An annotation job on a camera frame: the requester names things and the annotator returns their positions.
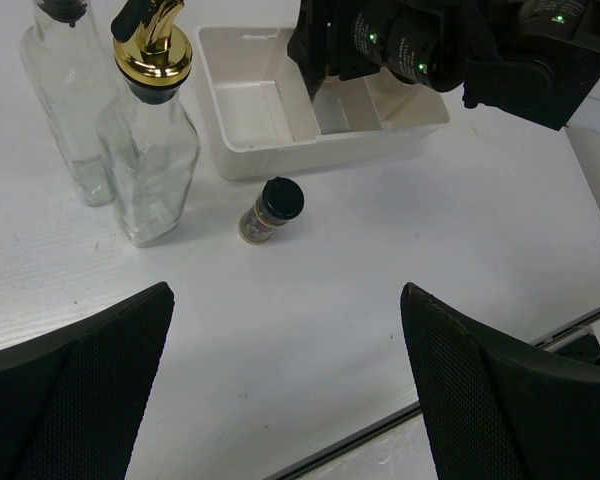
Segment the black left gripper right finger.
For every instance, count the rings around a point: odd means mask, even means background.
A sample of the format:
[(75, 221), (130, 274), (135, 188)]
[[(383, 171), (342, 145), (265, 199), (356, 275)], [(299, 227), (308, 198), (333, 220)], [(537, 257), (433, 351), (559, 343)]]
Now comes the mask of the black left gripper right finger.
[(440, 479), (600, 479), (600, 357), (484, 325), (414, 283), (401, 319)]

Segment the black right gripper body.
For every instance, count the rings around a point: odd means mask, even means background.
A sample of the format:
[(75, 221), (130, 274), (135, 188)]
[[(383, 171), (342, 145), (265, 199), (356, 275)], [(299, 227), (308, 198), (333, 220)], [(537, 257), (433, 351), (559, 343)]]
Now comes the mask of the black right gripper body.
[(329, 78), (388, 70), (398, 81), (448, 92), (466, 60), (495, 60), (496, 1), (304, 1), (287, 43), (309, 97)]

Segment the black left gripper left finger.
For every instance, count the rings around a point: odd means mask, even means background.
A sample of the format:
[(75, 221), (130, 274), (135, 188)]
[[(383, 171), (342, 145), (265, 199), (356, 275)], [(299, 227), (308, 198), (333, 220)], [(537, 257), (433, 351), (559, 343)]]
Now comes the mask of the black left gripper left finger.
[(165, 282), (0, 350), (0, 479), (122, 479), (174, 310)]

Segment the spice jar black lid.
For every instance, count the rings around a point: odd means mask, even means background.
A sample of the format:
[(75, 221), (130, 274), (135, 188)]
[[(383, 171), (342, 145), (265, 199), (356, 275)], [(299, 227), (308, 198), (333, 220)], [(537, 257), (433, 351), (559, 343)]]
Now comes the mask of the spice jar black lid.
[(278, 230), (297, 218), (304, 206), (304, 192), (295, 181), (285, 177), (272, 178), (241, 217), (239, 233), (248, 243), (266, 243)]

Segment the glass oil bottle gold spout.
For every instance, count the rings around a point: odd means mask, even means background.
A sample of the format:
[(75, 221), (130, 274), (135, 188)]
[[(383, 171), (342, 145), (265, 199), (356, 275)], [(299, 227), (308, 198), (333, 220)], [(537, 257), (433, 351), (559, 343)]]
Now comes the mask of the glass oil bottle gold spout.
[(179, 98), (193, 66), (175, 24), (182, 1), (128, 1), (111, 23), (115, 65), (126, 83), (96, 120), (114, 213), (136, 247), (156, 243), (184, 212), (200, 155)]

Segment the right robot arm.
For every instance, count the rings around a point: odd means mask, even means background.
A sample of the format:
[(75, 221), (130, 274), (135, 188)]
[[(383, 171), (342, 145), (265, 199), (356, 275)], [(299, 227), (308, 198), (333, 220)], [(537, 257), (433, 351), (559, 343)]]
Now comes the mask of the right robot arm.
[(381, 70), (466, 108), (600, 134), (600, 1), (304, 1), (287, 53), (310, 96)]

